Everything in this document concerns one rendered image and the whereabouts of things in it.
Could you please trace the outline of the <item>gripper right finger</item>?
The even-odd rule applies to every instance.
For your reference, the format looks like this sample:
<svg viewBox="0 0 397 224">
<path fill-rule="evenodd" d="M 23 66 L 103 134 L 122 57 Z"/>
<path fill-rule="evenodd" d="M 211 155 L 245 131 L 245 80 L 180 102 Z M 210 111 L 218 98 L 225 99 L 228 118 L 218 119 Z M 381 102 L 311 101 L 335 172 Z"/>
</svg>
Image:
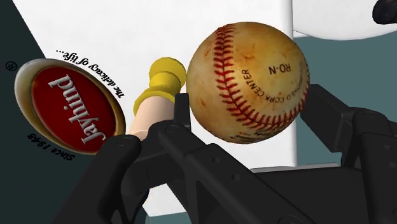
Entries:
<svg viewBox="0 0 397 224">
<path fill-rule="evenodd" d="M 360 168 L 370 224 L 397 224 L 397 122 L 311 84 L 302 120 L 341 164 Z"/>
</svg>

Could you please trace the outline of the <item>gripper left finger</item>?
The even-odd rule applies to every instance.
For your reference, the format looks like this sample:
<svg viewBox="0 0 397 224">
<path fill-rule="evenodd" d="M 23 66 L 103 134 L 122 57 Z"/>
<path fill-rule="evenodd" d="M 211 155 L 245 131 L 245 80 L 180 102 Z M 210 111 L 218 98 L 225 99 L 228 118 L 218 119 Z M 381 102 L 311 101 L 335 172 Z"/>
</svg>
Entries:
<svg viewBox="0 0 397 224">
<path fill-rule="evenodd" d="M 150 188 L 165 183 L 192 224 L 314 224 L 299 208 L 217 144 L 191 131 L 189 98 L 144 140 L 109 138 L 52 224 L 133 224 Z"/>
</svg>

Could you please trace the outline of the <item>worn red-stitched baseball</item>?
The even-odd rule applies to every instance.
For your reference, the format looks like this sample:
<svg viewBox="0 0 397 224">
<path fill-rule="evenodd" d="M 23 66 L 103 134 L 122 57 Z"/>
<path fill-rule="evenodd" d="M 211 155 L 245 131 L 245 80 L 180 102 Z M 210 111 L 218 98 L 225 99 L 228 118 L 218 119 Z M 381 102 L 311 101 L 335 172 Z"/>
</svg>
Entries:
<svg viewBox="0 0 397 224">
<path fill-rule="evenodd" d="M 298 45 L 258 22 L 217 28 L 197 48 L 186 79 L 198 123 L 238 144 L 257 143 L 287 128 L 303 110 L 309 86 Z"/>
</svg>

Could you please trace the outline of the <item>yellow and beige toy piece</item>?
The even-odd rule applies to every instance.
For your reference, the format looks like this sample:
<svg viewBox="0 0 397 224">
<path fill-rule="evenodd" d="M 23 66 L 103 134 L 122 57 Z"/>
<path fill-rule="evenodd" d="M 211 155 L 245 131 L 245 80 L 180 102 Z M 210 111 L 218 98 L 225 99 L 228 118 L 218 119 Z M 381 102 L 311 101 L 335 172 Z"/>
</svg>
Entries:
<svg viewBox="0 0 397 224">
<path fill-rule="evenodd" d="M 127 134 L 144 140 L 157 122 L 174 118 L 175 95 L 186 81 L 186 70 L 178 60 L 163 57 L 152 63 L 149 87 L 134 103 L 134 120 Z"/>
</svg>

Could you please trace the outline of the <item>white box with red oval label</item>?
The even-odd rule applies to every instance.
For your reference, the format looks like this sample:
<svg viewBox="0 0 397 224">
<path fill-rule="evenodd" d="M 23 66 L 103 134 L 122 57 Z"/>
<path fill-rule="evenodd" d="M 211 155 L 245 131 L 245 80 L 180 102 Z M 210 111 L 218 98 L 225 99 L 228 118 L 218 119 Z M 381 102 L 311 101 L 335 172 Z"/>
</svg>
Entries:
<svg viewBox="0 0 397 224">
<path fill-rule="evenodd" d="M 187 64 L 212 31 L 243 21 L 291 34 L 291 0 L 0 0 L 0 224 L 51 224 L 92 161 L 28 140 L 34 130 L 14 95 L 22 64 L 61 51 L 98 64 L 121 89 L 131 122 L 154 60 Z"/>
</svg>

